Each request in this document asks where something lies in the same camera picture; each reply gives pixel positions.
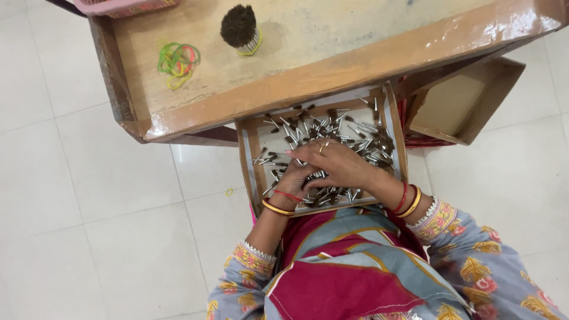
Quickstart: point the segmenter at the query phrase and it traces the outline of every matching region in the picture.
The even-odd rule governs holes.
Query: wooden workbench
[[[235,133],[217,127],[418,72],[405,95],[566,25],[558,0],[250,0],[263,43],[242,57],[219,35],[235,4],[182,0],[129,18],[89,18],[115,118],[139,142],[234,146]],[[168,42],[202,56],[174,91],[156,70]]]

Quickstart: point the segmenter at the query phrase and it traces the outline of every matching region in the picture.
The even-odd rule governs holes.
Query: brush bristles
[[[251,6],[237,5],[221,21],[221,37],[228,45],[240,48],[255,38],[257,20]]]

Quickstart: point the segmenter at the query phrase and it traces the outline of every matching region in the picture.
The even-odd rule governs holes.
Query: woman
[[[328,139],[291,161],[209,295],[211,319],[567,319],[490,227]],[[329,176],[305,178],[320,170]],[[360,188],[384,207],[288,220],[313,187]],[[430,264],[421,244],[429,245]],[[282,271],[272,277],[282,239]]]

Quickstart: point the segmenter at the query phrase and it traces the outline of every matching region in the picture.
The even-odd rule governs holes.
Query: floral print sleeve
[[[427,216],[409,226],[430,245],[430,264],[482,320],[567,319],[527,275],[519,254],[491,227],[434,197]]]
[[[276,258],[241,242],[227,258],[219,284],[208,297],[207,320],[265,319],[262,288]]]

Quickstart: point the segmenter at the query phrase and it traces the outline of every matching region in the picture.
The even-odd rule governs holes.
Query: red bangle
[[[289,198],[295,199],[295,200],[298,201],[298,202],[304,201],[304,200],[299,199],[299,198],[297,198],[297,197],[295,197],[295,196],[293,196],[293,195],[291,195],[291,194],[286,194],[286,193],[284,193],[284,192],[282,192],[282,191],[273,190],[273,192],[276,193],[276,194],[282,194],[282,195],[284,195],[284,196],[288,196]]]
[[[401,202],[399,203],[399,205],[397,206],[397,208],[395,208],[395,210],[393,210],[393,213],[397,213],[397,211],[401,210],[401,207],[403,207],[403,204],[405,203],[405,198],[407,198],[407,183],[405,183],[405,181],[403,182],[403,186],[405,187],[405,189],[403,190],[403,197],[401,197]]]

